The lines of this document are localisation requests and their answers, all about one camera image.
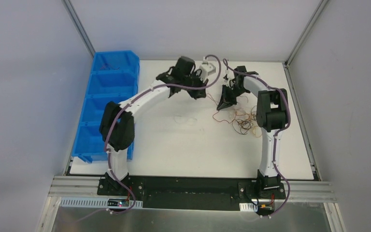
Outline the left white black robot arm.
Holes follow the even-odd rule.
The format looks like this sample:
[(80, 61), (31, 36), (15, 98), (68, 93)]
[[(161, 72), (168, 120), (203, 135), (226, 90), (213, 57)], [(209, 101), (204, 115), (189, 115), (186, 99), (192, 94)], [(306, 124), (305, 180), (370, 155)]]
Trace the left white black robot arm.
[(208, 76), (215, 72), (215, 65), (206, 59), (196, 67), (194, 60), (181, 56), (174, 66), (159, 74), (148, 89), (125, 101), (106, 104), (99, 132), (107, 154), (106, 173), (112, 179), (109, 188), (115, 195), (123, 195), (128, 189), (124, 179), (128, 176), (126, 150), (134, 142), (136, 120), (181, 90), (194, 99), (206, 97)]

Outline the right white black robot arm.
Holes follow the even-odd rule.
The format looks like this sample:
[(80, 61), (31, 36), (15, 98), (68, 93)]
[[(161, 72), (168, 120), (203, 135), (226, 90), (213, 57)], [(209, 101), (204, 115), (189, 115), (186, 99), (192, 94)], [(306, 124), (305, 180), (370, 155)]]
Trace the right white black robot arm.
[(280, 140), (283, 131), (290, 126), (287, 91), (269, 86), (257, 72), (249, 72), (245, 66), (238, 66), (232, 71), (234, 78), (222, 86), (217, 110), (236, 105), (237, 97), (244, 93), (256, 96), (256, 122), (262, 132), (262, 156), (254, 193), (267, 198), (279, 192), (282, 180), (279, 170)]

